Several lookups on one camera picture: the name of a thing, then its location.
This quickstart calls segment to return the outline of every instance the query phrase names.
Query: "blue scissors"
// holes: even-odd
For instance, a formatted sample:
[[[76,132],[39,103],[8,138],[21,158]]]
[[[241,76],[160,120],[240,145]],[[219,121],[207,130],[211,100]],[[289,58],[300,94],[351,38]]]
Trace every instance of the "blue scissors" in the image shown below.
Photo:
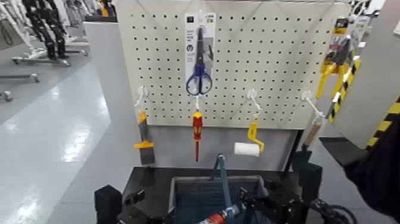
[[[206,94],[213,86],[211,76],[205,71],[203,47],[203,28],[199,27],[197,35],[196,64],[194,68],[195,72],[186,82],[186,91],[193,96]]]

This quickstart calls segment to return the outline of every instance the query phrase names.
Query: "table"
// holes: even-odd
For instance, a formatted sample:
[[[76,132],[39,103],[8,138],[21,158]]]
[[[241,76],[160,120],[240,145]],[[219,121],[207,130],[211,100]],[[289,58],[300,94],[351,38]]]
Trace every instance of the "table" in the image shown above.
[[[165,216],[168,213],[171,180],[175,176],[209,176],[212,169],[135,167],[123,192],[123,198],[131,193],[145,190],[145,199],[135,205],[148,216]],[[259,175],[270,181],[281,182],[288,190],[301,195],[299,176],[296,172],[284,175],[281,171],[227,170],[228,176]],[[127,224],[141,224],[140,217],[131,207],[123,207],[120,218]]]

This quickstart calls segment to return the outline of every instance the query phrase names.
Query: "white pegboard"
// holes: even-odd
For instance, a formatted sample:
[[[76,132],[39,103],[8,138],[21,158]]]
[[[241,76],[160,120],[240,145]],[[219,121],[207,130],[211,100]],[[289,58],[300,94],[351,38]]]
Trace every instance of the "white pegboard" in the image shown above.
[[[191,126],[195,99],[185,89],[184,14],[193,1],[120,0],[116,7],[132,100],[141,85],[150,125]],[[304,129],[312,108],[301,93],[315,92],[320,66],[339,16],[348,4],[332,2],[207,1],[217,14],[213,89],[200,99],[204,126]]]

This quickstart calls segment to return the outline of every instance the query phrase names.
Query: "yellow and black striped tape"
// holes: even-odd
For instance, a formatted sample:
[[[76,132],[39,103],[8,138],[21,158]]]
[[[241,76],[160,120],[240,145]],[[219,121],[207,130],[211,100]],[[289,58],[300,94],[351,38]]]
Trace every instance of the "yellow and black striped tape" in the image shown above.
[[[400,119],[400,96],[397,97],[395,103],[387,111],[385,119],[383,119],[383,121],[378,125],[375,134],[368,141],[367,150],[370,150],[377,143],[379,138],[385,134],[386,130],[396,119]]]
[[[361,60],[359,60],[359,59],[355,60],[353,66],[351,68],[351,72],[350,72],[349,76],[346,78],[346,80],[343,81],[343,85],[339,89],[339,93],[340,93],[339,98],[337,99],[336,102],[333,103],[333,108],[331,109],[329,116],[328,116],[328,120],[330,123],[333,123],[333,121],[335,120],[335,115],[337,115],[337,113],[339,112],[340,104],[346,98],[347,91],[348,91],[349,87],[351,86],[351,84],[353,83],[354,76],[356,75],[360,66],[361,66]]]

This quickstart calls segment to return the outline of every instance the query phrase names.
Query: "red screwdriver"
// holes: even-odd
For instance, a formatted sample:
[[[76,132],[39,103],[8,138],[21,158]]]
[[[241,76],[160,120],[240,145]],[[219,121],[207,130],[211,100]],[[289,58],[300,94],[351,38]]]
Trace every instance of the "red screwdriver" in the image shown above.
[[[203,127],[202,114],[193,113],[193,138],[195,139],[196,162],[199,161],[199,142],[201,140],[201,127]]]

